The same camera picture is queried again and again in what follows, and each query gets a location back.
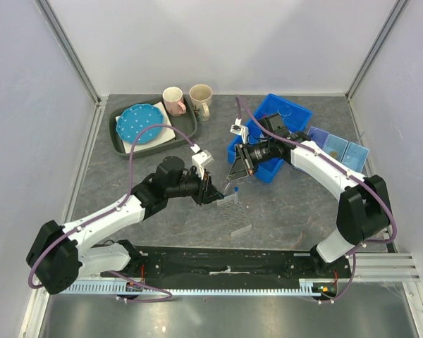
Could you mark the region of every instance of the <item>mug handle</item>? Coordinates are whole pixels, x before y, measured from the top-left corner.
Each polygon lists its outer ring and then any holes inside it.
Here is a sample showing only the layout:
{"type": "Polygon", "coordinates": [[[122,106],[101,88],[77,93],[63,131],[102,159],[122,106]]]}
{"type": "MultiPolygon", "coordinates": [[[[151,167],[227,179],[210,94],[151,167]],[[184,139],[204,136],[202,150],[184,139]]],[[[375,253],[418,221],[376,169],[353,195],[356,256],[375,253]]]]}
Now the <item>mug handle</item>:
{"type": "Polygon", "coordinates": [[[185,107],[185,104],[183,104],[183,102],[182,102],[182,101],[177,101],[177,103],[178,103],[178,105],[182,108],[182,113],[180,113],[180,114],[184,114],[184,113],[186,113],[186,107],[185,107]]]}
{"type": "Polygon", "coordinates": [[[210,117],[210,111],[209,111],[208,105],[202,104],[202,107],[204,109],[204,118],[209,118],[210,117]]]}

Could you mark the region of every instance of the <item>clear plastic cup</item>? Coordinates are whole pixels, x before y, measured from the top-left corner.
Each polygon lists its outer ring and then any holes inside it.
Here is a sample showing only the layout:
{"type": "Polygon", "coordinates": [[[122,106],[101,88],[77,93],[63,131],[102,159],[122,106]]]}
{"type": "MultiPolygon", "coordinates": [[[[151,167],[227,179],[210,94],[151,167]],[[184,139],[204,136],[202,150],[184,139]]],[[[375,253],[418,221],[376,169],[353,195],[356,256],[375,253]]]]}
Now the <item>clear plastic cup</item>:
{"type": "Polygon", "coordinates": [[[277,113],[282,117],[282,121],[287,125],[289,117],[292,115],[293,111],[287,105],[282,105],[277,108],[277,113]]]}

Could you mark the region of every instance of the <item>black base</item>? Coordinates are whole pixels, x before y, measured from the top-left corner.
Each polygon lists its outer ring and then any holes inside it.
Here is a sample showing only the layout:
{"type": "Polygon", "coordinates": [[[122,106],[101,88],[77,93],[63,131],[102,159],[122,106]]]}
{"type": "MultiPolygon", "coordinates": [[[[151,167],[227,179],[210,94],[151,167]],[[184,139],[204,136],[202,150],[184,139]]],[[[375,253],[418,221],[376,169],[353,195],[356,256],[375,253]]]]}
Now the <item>black base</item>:
{"type": "MultiPolygon", "coordinates": [[[[135,246],[133,252],[148,256],[132,257],[123,273],[141,277],[140,267],[144,264],[146,284],[163,289],[298,288],[300,278],[333,279],[334,270],[339,278],[350,277],[345,258],[317,271],[306,251],[135,246]],[[232,272],[249,273],[210,275],[227,267],[232,272]]],[[[102,277],[113,276],[102,273],[102,277]]]]}

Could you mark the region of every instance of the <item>white bracket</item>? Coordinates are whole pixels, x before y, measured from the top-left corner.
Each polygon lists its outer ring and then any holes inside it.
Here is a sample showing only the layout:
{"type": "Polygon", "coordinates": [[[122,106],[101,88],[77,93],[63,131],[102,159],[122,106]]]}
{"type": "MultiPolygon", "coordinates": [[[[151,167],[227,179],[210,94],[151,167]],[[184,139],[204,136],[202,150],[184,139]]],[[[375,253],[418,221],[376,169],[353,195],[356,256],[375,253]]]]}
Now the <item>white bracket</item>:
{"type": "Polygon", "coordinates": [[[205,167],[214,161],[213,156],[208,150],[201,151],[191,156],[192,164],[199,170],[200,178],[204,178],[205,167]]]}
{"type": "Polygon", "coordinates": [[[245,125],[241,125],[241,119],[237,118],[235,123],[231,126],[231,133],[240,135],[243,140],[243,144],[247,143],[247,136],[249,135],[249,129],[245,125]]]}

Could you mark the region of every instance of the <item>dark green tray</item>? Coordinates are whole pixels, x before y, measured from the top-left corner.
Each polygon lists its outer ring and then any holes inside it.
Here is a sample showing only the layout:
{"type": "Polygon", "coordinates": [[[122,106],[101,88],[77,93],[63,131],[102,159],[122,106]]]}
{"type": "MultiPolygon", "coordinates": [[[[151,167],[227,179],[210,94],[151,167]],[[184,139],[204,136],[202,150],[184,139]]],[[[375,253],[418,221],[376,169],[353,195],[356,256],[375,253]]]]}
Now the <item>dark green tray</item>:
{"type": "MultiPolygon", "coordinates": [[[[149,101],[144,102],[138,102],[135,104],[157,104],[159,102],[163,102],[163,98],[160,96],[157,99],[152,99],[149,101]]],[[[113,144],[113,148],[116,151],[116,153],[119,156],[128,158],[130,154],[125,153],[124,145],[122,143],[121,138],[119,137],[118,133],[116,132],[116,116],[122,115],[125,109],[134,106],[135,104],[132,104],[130,106],[126,106],[124,108],[120,108],[117,111],[114,111],[109,118],[109,129],[110,129],[110,138],[111,143],[113,144]]],[[[197,131],[197,121],[196,121],[196,115],[191,109],[190,103],[185,99],[185,106],[186,106],[186,113],[183,115],[180,115],[176,118],[169,115],[169,120],[171,121],[171,124],[173,127],[178,128],[182,132],[184,132],[189,138],[191,138],[197,131]]],[[[133,153],[133,158],[139,158],[147,155],[152,155],[155,153],[159,153],[160,151],[165,151],[168,149],[175,148],[177,146],[181,146],[182,144],[187,143],[186,140],[179,135],[176,131],[174,131],[176,134],[176,137],[173,138],[170,141],[167,141],[166,143],[159,144],[158,146],[154,146],[149,149],[144,149],[140,151],[135,151],[133,153]]]]}

